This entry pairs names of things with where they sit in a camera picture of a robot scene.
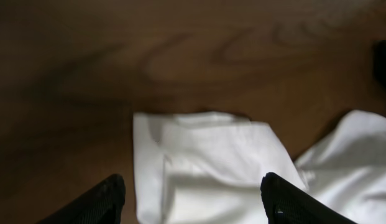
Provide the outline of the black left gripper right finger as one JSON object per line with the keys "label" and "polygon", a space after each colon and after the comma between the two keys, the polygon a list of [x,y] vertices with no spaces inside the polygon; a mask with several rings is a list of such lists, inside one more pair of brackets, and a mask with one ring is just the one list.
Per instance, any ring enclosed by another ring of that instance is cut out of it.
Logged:
{"label": "black left gripper right finger", "polygon": [[355,224],[273,172],[260,191],[269,224]]}

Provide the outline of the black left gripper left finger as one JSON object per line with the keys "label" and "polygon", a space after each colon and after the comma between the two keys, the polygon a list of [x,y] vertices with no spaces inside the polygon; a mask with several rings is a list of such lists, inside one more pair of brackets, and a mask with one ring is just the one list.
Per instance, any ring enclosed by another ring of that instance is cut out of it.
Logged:
{"label": "black left gripper left finger", "polygon": [[120,224],[124,179],[113,174],[38,224]]}

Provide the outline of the white t-shirt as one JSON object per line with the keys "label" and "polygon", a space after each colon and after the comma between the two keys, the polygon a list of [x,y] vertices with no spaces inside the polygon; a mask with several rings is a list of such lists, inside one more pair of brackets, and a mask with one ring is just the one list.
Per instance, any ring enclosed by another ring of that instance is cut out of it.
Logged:
{"label": "white t-shirt", "polygon": [[266,223],[276,173],[356,223],[386,223],[386,118],[354,110],[292,160],[267,123],[227,113],[133,116],[139,223]]}

